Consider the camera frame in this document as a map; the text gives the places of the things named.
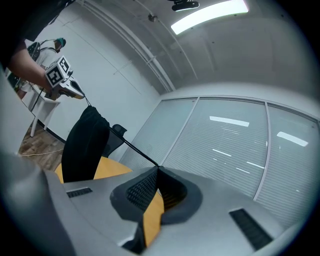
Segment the ceiling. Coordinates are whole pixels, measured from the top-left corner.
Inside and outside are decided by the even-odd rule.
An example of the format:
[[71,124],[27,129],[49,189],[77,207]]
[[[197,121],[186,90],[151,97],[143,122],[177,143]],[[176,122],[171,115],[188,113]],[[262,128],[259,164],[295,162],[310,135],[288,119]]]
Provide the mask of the ceiling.
[[[215,81],[267,83],[314,93],[319,69],[308,42],[272,1],[245,0],[248,13],[229,15],[175,35],[171,25],[198,9],[174,12],[167,0],[95,0],[155,56],[173,89]],[[223,0],[198,0],[200,8]],[[151,22],[152,12],[158,19]]]

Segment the black chair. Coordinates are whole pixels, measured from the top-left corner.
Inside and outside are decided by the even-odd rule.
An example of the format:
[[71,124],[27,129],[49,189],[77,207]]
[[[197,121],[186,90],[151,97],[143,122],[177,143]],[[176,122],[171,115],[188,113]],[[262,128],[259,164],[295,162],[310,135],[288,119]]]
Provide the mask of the black chair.
[[[120,124],[115,124],[114,126],[112,126],[112,129],[121,137],[123,137],[125,132],[127,131]],[[123,140],[118,138],[114,133],[110,132],[109,139],[105,145],[102,156],[107,158],[113,151],[119,148],[123,143],[124,143]]]

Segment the wooden floor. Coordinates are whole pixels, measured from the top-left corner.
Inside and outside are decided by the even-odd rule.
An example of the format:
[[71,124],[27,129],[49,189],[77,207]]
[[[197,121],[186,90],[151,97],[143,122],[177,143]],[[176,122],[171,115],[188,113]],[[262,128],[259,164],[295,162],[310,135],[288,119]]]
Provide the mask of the wooden floor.
[[[30,137],[30,132],[31,127],[25,134],[19,149],[19,154],[22,156],[53,152],[61,150],[65,146],[64,143],[45,131],[39,124],[36,125],[33,137]],[[63,150],[52,154],[27,156],[26,158],[36,162],[42,169],[54,172],[61,163],[62,153]]]

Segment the table leg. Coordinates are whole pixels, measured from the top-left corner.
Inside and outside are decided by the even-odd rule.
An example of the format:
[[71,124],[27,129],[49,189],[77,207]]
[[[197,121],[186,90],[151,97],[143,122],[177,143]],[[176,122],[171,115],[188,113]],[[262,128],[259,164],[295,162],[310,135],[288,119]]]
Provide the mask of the table leg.
[[35,130],[36,130],[37,122],[38,122],[38,119],[39,119],[39,115],[41,113],[41,110],[44,107],[44,104],[45,104],[45,101],[41,100],[39,108],[38,108],[38,110],[37,110],[37,112],[35,114],[35,117],[34,117],[34,120],[33,120],[33,123],[32,123],[32,128],[31,128],[31,133],[30,133],[31,137],[33,137],[35,135]]
[[49,122],[50,122],[50,119],[51,119],[51,117],[52,117],[52,114],[54,113],[54,111],[55,111],[55,109],[56,109],[56,107],[57,107],[58,105],[59,105],[58,103],[54,104],[53,109],[50,111],[49,115],[45,118],[45,120],[44,120],[44,128],[43,128],[44,130],[47,129],[47,127],[48,127],[48,125],[49,125]]

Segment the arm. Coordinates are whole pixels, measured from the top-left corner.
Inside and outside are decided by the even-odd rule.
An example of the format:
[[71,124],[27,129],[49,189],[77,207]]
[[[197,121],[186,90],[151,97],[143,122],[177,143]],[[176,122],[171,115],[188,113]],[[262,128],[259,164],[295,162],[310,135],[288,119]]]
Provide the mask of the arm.
[[46,79],[45,70],[31,58],[24,42],[18,46],[8,68],[16,76],[51,91],[52,88]]

